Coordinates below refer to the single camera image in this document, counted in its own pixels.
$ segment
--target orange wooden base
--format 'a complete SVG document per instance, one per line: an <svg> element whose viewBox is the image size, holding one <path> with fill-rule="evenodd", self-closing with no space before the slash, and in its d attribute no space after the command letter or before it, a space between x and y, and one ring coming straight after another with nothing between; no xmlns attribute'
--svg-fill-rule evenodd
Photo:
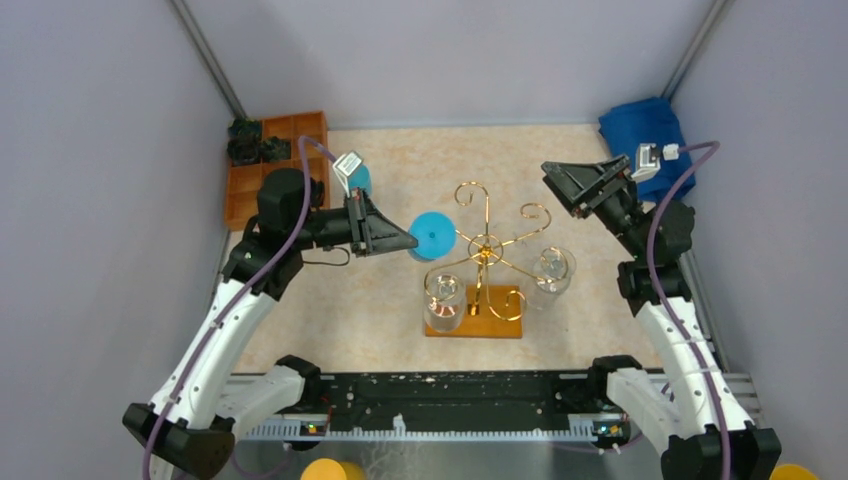
<svg viewBox="0 0 848 480"><path fill-rule="evenodd" d="M466 298L469 302L474 301L476 285L466 287ZM509 307L504 307L509 292L518 290L515 285L492 285L489 287L489 296L492 304L499 314L505 317L514 317L521 313L521 302L511 299ZM442 333L424 324L424 334L428 337L478 337L478 338L521 338L523 335L521 319L507 322L494 316L489 311L486 303L486 292L480 295L480 311L477 315L469 315L466 309L465 317L456 330Z"/></svg>

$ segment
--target yellow object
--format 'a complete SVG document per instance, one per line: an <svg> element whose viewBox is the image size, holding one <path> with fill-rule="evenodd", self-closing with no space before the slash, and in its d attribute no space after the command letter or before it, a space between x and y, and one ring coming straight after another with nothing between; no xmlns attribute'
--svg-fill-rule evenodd
<svg viewBox="0 0 848 480"><path fill-rule="evenodd" d="M813 472L800 465L781 465L771 472L771 480L818 480Z"/></svg>
<svg viewBox="0 0 848 480"><path fill-rule="evenodd" d="M321 458L306 467L300 480L365 480L365 472L355 463Z"/></svg>

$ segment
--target gray wall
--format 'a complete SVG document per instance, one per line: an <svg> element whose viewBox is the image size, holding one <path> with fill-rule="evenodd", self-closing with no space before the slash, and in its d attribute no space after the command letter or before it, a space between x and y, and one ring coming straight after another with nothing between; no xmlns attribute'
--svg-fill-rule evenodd
<svg viewBox="0 0 848 480"><path fill-rule="evenodd" d="M0 6L0 478L132 478L223 248L229 113L167 2Z"/></svg>
<svg viewBox="0 0 848 480"><path fill-rule="evenodd" d="M844 478L848 444L843 0L737 1L681 87L698 173L695 252L734 369L749 371L785 461Z"/></svg>
<svg viewBox="0 0 848 480"><path fill-rule="evenodd" d="M705 0L195 0L247 112L333 128L594 122L657 95Z"/></svg>

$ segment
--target beige tabletop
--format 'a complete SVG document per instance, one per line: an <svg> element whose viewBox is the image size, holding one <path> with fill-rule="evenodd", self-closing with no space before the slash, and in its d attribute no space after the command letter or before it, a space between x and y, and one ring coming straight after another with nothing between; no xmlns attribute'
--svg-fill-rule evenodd
<svg viewBox="0 0 848 480"><path fill-rule="evenodd" d="M588 367L602 355L630 354L645 366L659 358L633 319L616 284L623 247L596 218L571 218L542 182L544 161L592 163L608 158L596 125L359 130L329 133L337 154L356 150L371 171L373 200L403 228L438 210L469 234L482 232L483 202L454 202L455 188L474 180L491 196L491 231L501 239L533 230L521 205L545 205L553 223L535 239L507 247L504 258L529 268L545 246L567 248L577 259L570 288L544 312L528 312L521 339L424 336L423 278L437 263L406 252L354 258L346 267L307 265L262 322L236 372L265 372L293 354L326 372L525 370ZM333 206L342 192L332 185ZM232 235L231 246L241 238ZM458 239L450 259L466 250ZM304 252L306 260L334 261L340 252ZM474 278L473 265L457 271ZM521 275L496 265L493 284Z"/></svg>

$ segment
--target cable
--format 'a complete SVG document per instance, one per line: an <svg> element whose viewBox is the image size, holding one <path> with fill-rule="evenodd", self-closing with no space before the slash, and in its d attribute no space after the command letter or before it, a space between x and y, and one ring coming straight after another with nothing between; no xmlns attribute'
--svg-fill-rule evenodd
<svg viewBox="0 0 848 480"><path fill-rule="evenodd" d="M344 267L345 265L347 265L348 263L350 263L350 252L348 251L348 249L346 249L346 248L344 248L344 247L333 247L333 248L331 248L330 250L331 250L331 251L332 251L332 250L341 250L341 251L345 252L345 255L347 255L347 260L345 260L345 261L344 261L344 262L342 262L342 263L332 263L332 262L308 262L308 261L304 260L304 261L303 261L303 264L304 264L304 265L326 265L326 266L328 266L328 267Z"/></svg>
<svg viewBox="0 0 848 480"><path fill-rule="evenodd" d="M681 147L679 152L691 152L693 150L700 150L702 148L709 147L707 153L701 156L696 162L694 162L685 172L681 175L677 181L671 186L668 193L666 193L665 197L663 197L659 206L657 206L657 211L654 213L654 218L651 221L651 228L648 230L648 271L651 275L651 284L654 287L654 290L657 292L657 295L660 298L660 302L662 302L663 307L665 307L666 311L671 318L672 323L677 327L677 330L680 331L680 334L683 336L684 340L689 340L692 338L692 335L686 330L686 327L683 325L683 322L678 318L677 313L674 312L674 309L671 308L671 303L668 301L668 297L666 297L665 292L662 289L662 284L660 283L659 275L657 275L657 266L654 264L654 246L657 240L657 230L659 230L660 219L662 219L663 214L665 213L668 204L671 203L671 199L680 190L680 187L683 186L683 183L691 177L698 168L701 167L707 160L709 160L713 154L715 154L716 150L718 150L721 144L717 141L698 143L695 145ZM704 358L704 355L701 353L701 349L698 348L694 343L689 343L689 347L692 349L692 353L695 354L695 358L698 360L698 364L700 368L707 368L707 361ZM707 390L709 390L710 400L715 406L716 416L718 417L718 426L719 426L719 435L721 437L721 478L722 480L730 480L730 433L727 430L727 419L724 416L724 409L721 408L721 397L718 393L718 388L716 387L715 382L713 381L713 377L710 373L704 373L704 380L707 383Z"/></svg>
<svg viewBox="0 0 848 480"><path fill-rule="evenodd" d="M288 447L283 447L283 448L285 449L286 453L290 452ZM289 455L286 455L286 458L284 458L282 462L280 462L276 467L272 468L271 470L268 470L265 473L253 473L253 472L248 472L247 470L245 470L244 467L242 467L238 463L238 460L236 460L236 452L235 451L233 451L233 455L230 457L230 464L232 464L233 469L235 469L235 471L239 472L239 475L241 475L244 478L251 478L251 479L254 479L254 480L263 480L265 478L272 478L272 477L276 477L277 475L279 475L283 471L283 469L286 468L286 466L288 466Z"/></svg>
<svg viewBox="0 0 848 480"><path fill-rule="evenodd" d="M147 439L147 444L144 446L144 456L143 456L143 464L141 467L142 478L144 480L151 480L150 477L150 460L153 456L153 446L156 444L156 439L159 436L159 431L162 429L162 425L165 423L165 419L168 417L168 414L171 412L171 408L174 405L178 395L185 387L185 382L188 379L188 376L191 374L192 369L194 368L197 360L200 358L200 354L203 353L203 350L206 348L206 345L212 339L212 336L219 330L219 327L223 323L227 314L230 313L230 310L241 301L241 299L249 292L253 286L258 282L262 277L265 276L273 267L283 258L283 255L291 248L292 244L294 244L295 239L297 239L298 233L303 228L304 222L306 222L306 215L309 213L309 200L312 195L312 177L309 175L309 161L306 156L306 142L311 143L315 146L322 154L324 154L331 162L335 162L336 157L333 156L329 150L326 149L323 145L316 142L314 139L309 138L307 136L301 136L298 139L298 148L300 150L300 160L303 164L303 206L300 209L300 216L297 218L297 222L295 222L294 229L292 229L292 233L289 235L289 238L283 243L283 246L274 254L273 257L259 269L244 286L239 289L239 291L230 299L229 302L221 309L218 315L215 317L215 320L212 321L211 326L198 342L197 347L191 352L188 361L186 362L185 368L183 368L182 373L180 373L179 378L177 378L177 382L174 384L174 389L171 390L171 394L168 396L168 400L165 403L165 406L162 407L162 411L159 413L159 417L156 419L156 422L153 424L153 428L150 430L150 435Z"/></svg>
<svg viewBox="0 0 848 480"><path fill-rule="evenodd" d="M645 438L645 436L642 435L642 432L639 432L636 435L634 435L633 438L631 438L630 441L628 441L624 445L621 445L618 448L606 448L606 449L604 449L604 448L589 448L589 447L571 447L571 446L568 446L568 445L560 445L558 443L553 443L553 442L551 442L550 445L552 447L556 448L557 450L563 450L563 451L566 451L566 452L593 453L593 454L596 454L596 455L603 455L604 453L612 451L612 452L617 452L618 454L621 454L622 451L627 450L628 448L632 447L633 445L639 443L643 438Z"/></svg>

